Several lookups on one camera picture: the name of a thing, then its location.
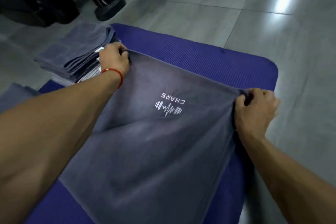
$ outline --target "hand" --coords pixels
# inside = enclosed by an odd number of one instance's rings
[[[114,68],[119,70],[125,77],[129,69],[128,52],[120,55],[119,50],[127,49],[123,44],[115,42],[108,44],[99,52],[101,70]]]
[[[280,100],[273,91],[248,89],[253,96],[248,106],[244,105],[245,96],[236,99],[234,120],[241,140],[246,138],[262,139],[265,137],[268,125],[277,115]]]

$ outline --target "stack of folded towels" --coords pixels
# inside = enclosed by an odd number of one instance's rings
[[[111,26],[81,23],[35,60],[55,81],[70,85],[87,78],[88,74],[96,74],[99,50],[115,41],[118,39]]]

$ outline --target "red string bracelet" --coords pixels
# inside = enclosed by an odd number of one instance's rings
[[[118,86],[118,89],[120,89],[121,85],[122,85],[123,82],[124,82],[124,77],[123,77],[122,73],[121,73],[119,70],[114,69],[114,68],[107,68],[107,69],[104,69],[104,70],[102,70],[100,73],[102,74],[102,73],[104,73],[104,72],[106,72],[106,71],[115,71],[115,72],[117,72],[117,73],[120,75],[121,82],[120,82],[120,84],[119,84],[119,86]]]

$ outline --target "blue yoga mat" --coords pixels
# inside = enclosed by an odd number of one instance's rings
[[[246,53],[195,43],[189,40],[113,24],[122,43],[129,49],[237,88],[274,90],[278,69],[270,60]],[[39,91],[47,93],[62,88],[49,81]],[[213,198],[206,224],[237,224],[243,207],[246,187],[253,175],[251,164],[242,145],[237,142],[221,183]],[[56,181],[26,224],[62,223],[93,224],[81,206],[60,181]]]

